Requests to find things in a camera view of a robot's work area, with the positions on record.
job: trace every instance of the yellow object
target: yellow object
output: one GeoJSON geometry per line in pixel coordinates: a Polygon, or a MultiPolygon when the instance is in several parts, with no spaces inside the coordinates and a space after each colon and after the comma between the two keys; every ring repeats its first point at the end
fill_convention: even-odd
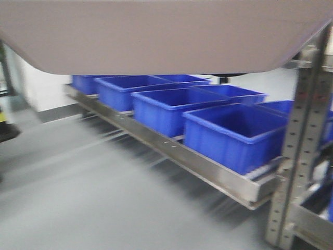
{"type": "Polygon", "coordinates": [[[0,122],[6,121],[6,117],[3,112],[0,112],[0,122]]]}

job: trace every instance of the blue plastic bin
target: blue plastic bin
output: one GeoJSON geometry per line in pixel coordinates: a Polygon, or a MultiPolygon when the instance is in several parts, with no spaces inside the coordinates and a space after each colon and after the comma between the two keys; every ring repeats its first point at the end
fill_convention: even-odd
{"type": "Polygon", "coordinates": [[[184,83],[195,82],[197,85],[207,85],[211,81],[209,79],[203,79],[200,77],[189,76],[188,74],[161,74],[156,77],[164,78],[172,82],[184,83]]]}
{"type": "Polygon", "coordinates": [[[170,81],[154,76],[98,78],[98,99],[117,111],[133,110],[132,92],[162,90],[170,81]]]}
{"type": "MultiPolygon", "coordinates": [[[[284,100],[284,101],[274,101],[267,103],[256,104],[259,108],[267,110],[277,115],[284,117],[289,117],[292,109],[293,101],[284,100]]],[[[326,125],[324,127],[322,144],[325,144],[333,140],[333,111],[329,111],[327,115],[326,125]]]]}
{"type": "Polygon", "coordinates": [[[72,76],[72,86],[81,91],[86,95],[94,95],[97,94],[97,84],[94,81],[96,78],[101,77],[118,77],[118,76],[110,76],[110,75],[73,75],[72,76]]]}
{"type": "Polygon", "coordinates": [[[252,105],[264,101],[267,94],[246,90],[241,87],[235,87],[232,85],[205,85],[194,87],[203,91],[210,91],[216,94],[230,97],[232,103],[242,103],[246,105],[252,105]]]}
{"type": "Polygon", "coordinates": [[[228,103],[227,97],[195,89],[138,92],[134,97],[134,118],[168,137],[184,134],[182,113],[228,103]]]}
{"type": "Polygon", "coordinates": [[[231,104],[185,112],[184,144],[239,174],[281,154],[287,119],[231,104]]]}
{"type": "Polygon", "coordinates": [[[328,208],[328,219],[333,222],[333,194],[328,208]]]}

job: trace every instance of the stainless steel shelf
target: stainless steel shelf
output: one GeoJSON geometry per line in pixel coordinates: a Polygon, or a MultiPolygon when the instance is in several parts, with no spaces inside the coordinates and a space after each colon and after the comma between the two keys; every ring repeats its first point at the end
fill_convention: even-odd
{"type": "Polygon", "coordinates": [[[331,190],[332,181],[313,185],[292,204],[287,225],[296,236],[320,250],[333,249],[333,223],[323,216],[331,190]]]}
{"type": "Polygon", "coordinates": [[[242,176],[191,150],[177,139],[165,137],[138,123],[128,114],[121,114],[103,105],[97,99],[82,94],[70,85],[65,85],[65,92],[84,109],[95,113],[152,149],[166,155],[182,168],[250,210],[255,210],[269,201],[275,191],[275,169],[280,158],[247,176],[242,176]]]}

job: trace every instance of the perforated metal upright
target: perforated metal upright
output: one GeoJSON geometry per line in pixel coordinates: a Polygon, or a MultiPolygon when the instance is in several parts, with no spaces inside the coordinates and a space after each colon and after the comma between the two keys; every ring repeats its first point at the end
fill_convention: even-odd
{"type": "Polygon", "coordinates": [[[317,39],[302,51],[294,105],[279,165],[278,187],[273,195],[266,240],[281,249],[291,249],[290,207],[312,183],[314,167],[321,155],[319,147],[331,102],[333,73],[326,47],[329,24],[317,39]]]}

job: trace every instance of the metal shelf rack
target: metal shelf rack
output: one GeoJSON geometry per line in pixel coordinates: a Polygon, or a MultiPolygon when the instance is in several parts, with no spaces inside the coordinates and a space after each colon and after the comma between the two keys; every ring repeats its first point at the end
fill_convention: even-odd
{"type": "Polygon", "coordinates": [[[276,188],[275,169],[280,162],[280,157],[274,159],[270,164],[242,176],[191,150],[177,141],[177,138],[166,137],[145,127],[135,121],[131,117],[131,113],[117,112],[100,103],[96,97],[84,95],[70,85],[65,85],[65,92],[85,110],[93,112],[152,149],[166,155],[182,168],[248,209],[255,210],[271,199],[276,188]]]}
{"type": "Polygon", "coordinates": [[[313,181],[331,104],[333,57],[327,50],[330,39],[331,24],[323,29],[316,44],[309,44],[302,51],[294,106],[266,231],[266,240],[284,250],[292,249],[295,236],[319,249],[333,249],[333,223],[321,215],[331,198],[332,161],[321,182],[313,181]]]}

